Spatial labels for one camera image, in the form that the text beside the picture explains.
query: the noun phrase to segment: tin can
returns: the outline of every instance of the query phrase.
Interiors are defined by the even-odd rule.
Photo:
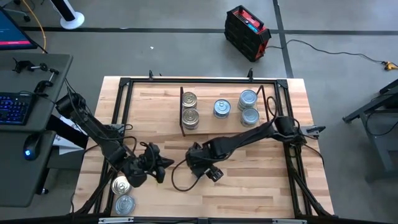
[[[188,109],[188,108],[196,109],[197,104],[198,104],[198,98],[194,93],[185,92],[182,95],[182,106],[184,109]]]
[[[196,109],[189,108],[182,112],[182,124],[189,130],[194,130],[199,125],[199,112]]]
[[[241,111],[246,108],[253,108],[256,102],[257,94],[253,90],[244,90],[239,97],[238,108]]]
[[[216,118],[227,118],[230,111],[231,104],[228,101],[220,99],[214,103],[213,113]]]
[[[128,195],[120,196],[114,204],[114,209],[118,215],[128,215],[135,207],[135,200]]]
[[[245,109],[242,112],[241,123],[245,127],[253,127],[259,121],[259,112],[254,108]]]
[[[124,195],[131,190],[131,185],[125,176],[120,176],[113,180],[111,188],[115,195]]]

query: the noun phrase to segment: monitor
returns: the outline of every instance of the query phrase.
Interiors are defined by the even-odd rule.
[[[0,50],[36,49],[35,42],[0,7]]]

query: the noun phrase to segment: wooden table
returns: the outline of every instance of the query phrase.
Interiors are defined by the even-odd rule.
[[[96,118],[104,124],[111,122],[119,79],[120,77],[104,78],[95,112]],[[287,81],[295,118],[302,126],[312,125],[304,81]],[[195,141],[202,143],[219,136],[182,136],[178,125],[180,86],[184,86],[185,91],[194,90],[198,95],[198,103],[206,100],[215,101],[218,98],[239,97],[243,89],[253,87],[247,84],[134,84],[127,122],[134,128],[126,135],[133,135],[139,141],[157,144],[160,154],[174,159],[175,164],[166,170],[163,184],[158,184],[155,179],[148,177],[141,187],[131,191],[137,204],[131,216],[293,218],[283,146],[273,139],[263,139],[239,148],[227,161],[217,163],[216,166],[224,172],[224,177],[216,183],[203,177],[189,192],[178,192],[172,187],[171,170],[184,159],[186,150]],[[273,95],[273,90],[265,89],[266,95]],[[121,111],[125,99],[123,96]],[[264,109],[260,108],[259,106],[260,114],[264,114]],[[133,142],[132,139],[125,140],[129,147],[132,147]],[[88,147],[94,144],[93,141],[89,141]],[[308,145],[318,150],[317,141],[308,139]],[[143,147],[139,145],[136,154],[142,152]],[[333,213],[322,160],[306,147],[302,148],[302,160],[308,188],[325,210]],[[73,199],[75,208],[80,208],[97,187],[102,165],[103,156],[99,148],[86,153]],[[194,180],[195,177],[185,163],[176,170],[175,181],[180,188],[192,185]],[[109,186],[104,191],[101,209],[106,203],[108,189]],[[300,208],[304,211],[302,194],[299,188],[297,191]]]

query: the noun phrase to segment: keyboard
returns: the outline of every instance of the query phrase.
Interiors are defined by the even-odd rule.
[[[33,102],[31,93],[0,93],[0,125],[25,125]]]

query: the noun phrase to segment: gray floor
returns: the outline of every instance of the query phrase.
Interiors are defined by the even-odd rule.
[[[47,0],[36,10],[44,26],[59,26],[59,16]],[[277,29],[272,0],[70,0],[84,13],[84,27],[216,28],[226,11],[243,4],[270,29]],[[393,0],[279,0],[285,29],[398,30],[398,2]],[[23,26],[37,26],[34,21]],[[29,32],[42,43],[40,32]],[[74,56],[69,81],[95,109],[105,75],[243,77],[254,68],[257,77],[286,77],[282,52],[267,49],[256,63],[248,62],[225,41],[223,34],[76,33],[48,32],[47,50]],[[361,52],[377,60],[398,62],[398,35],[286,35],[329,51]],[[280,45],[273,35],[271,45]],[[335,213],[344,218],[398,222],[398,181],[368,184],[364,176],[380,167],[359,121],[341,118],[376,96],[378,89],[398,78],[381,65],[361,57],[328,55],[291,42],[288,47],[295,78],[304,78],[312,115],[327,129],[319,141]],[[52,192],[35,197],[29,208],[2,208],[0,219],[62,215],[78,172],[53,172]]]

